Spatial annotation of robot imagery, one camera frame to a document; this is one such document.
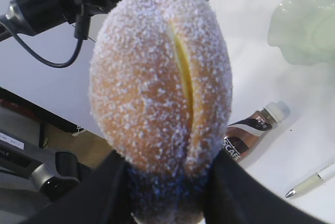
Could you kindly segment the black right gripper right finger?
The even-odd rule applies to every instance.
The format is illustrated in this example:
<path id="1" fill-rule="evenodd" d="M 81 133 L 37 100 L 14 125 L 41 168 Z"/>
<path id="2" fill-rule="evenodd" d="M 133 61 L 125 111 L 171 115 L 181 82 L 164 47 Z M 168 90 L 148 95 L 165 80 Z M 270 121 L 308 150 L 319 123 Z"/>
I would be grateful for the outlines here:
<path id="1" fill-rule="evenodd" d="M 214 159 L 202 203 L 206 223 L 321 223 L 277 197 L 225 151 Z"/>

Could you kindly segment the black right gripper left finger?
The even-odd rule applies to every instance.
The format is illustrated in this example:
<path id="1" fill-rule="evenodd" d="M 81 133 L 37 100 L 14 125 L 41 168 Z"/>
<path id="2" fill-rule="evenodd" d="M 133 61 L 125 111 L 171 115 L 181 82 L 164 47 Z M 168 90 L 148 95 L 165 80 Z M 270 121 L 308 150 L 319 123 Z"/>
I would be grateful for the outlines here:
<path id="1" fill-rule="evenodd" d="M 112 151 L 78 187 L 22 223 L 135 223 L 128 168 Z"/>

